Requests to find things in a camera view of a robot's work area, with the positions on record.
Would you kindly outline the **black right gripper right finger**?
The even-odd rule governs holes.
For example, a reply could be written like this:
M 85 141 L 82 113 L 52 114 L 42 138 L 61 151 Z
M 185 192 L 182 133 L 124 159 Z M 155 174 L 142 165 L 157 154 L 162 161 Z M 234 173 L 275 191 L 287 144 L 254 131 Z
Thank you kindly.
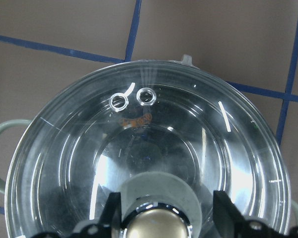
M 298 238 L 298 226 L 283 235 L 259 220 L 246 219 L 221 190 L 213 192 L 213 221 L 223 238 Z

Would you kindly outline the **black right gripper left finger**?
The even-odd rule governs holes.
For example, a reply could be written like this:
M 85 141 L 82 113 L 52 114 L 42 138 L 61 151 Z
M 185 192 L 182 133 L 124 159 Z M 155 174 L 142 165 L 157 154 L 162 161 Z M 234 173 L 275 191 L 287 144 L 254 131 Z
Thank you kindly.
M 73 238 L 118 238 L 121 232 L 121 193 L 110 193 L 98 220 L 79 222 Z

